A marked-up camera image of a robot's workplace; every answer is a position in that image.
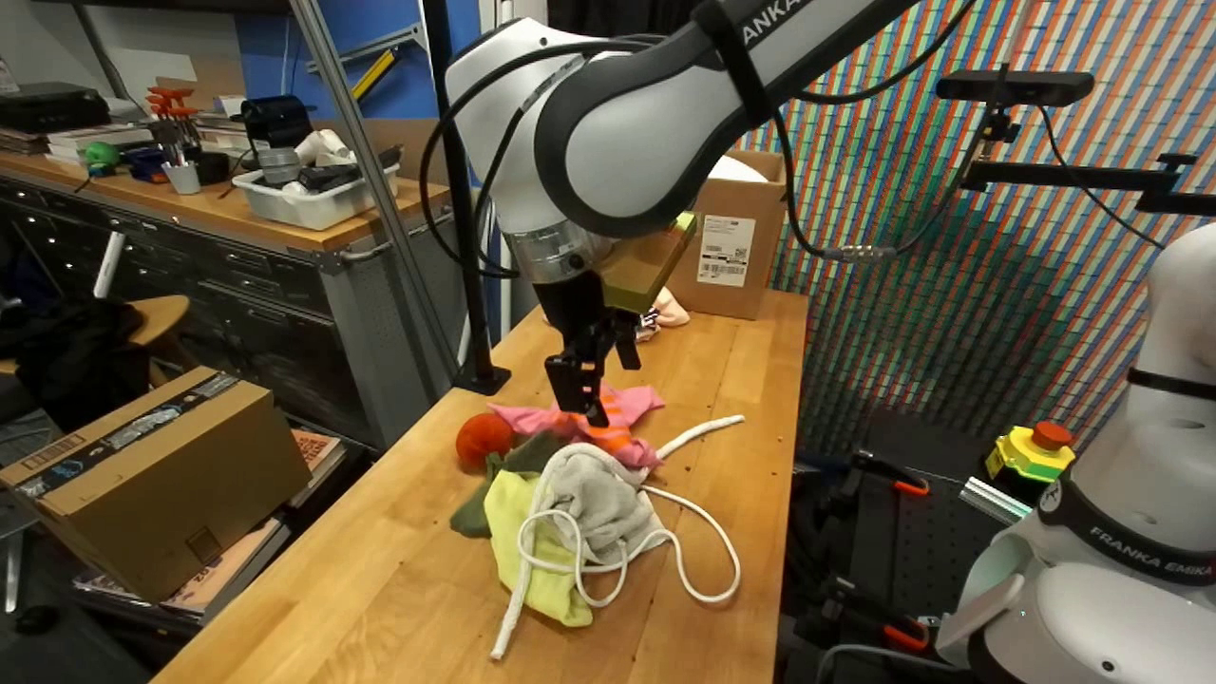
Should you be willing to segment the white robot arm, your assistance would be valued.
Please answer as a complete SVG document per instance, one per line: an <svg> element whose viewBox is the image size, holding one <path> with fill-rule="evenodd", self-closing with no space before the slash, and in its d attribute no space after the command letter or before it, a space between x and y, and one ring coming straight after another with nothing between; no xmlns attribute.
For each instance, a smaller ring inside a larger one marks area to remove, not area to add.
<svg viewBox="0 0 1216 684"><path fill-rule="evenodd" d="M741 134L912 2L701 0L655 41L508 20L446 68L465 154L564 335L542 361L564 410L603 426L607 350L640 364L625 314L603 298L603 247L669 228Z"/></svg>

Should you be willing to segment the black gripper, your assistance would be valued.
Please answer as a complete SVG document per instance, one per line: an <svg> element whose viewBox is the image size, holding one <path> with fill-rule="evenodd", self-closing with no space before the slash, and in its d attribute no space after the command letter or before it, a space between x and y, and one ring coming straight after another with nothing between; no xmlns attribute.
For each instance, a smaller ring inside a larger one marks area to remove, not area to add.
<svg viewBox="0 0 1216 684"><path fill-rule="evenodd" d="M536 295L564 339L564 350L542 361L555 401L593 426L603 426L601 364L607 354L621 354L625 368L641 368L634 339L640 314L603 302L603 279L597 271L541 286Z"/></svg>

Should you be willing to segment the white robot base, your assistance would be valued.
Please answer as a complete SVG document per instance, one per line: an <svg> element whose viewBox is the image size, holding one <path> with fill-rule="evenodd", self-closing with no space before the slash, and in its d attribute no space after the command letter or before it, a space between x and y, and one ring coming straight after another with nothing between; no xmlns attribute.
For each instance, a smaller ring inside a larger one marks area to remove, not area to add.
<svg viewBox="0 0 1216 684"><path fill-rule="evenodd" d="M1158 252L1112 418L935 634L981 684L1216 684L1216 225Z"/></svg>

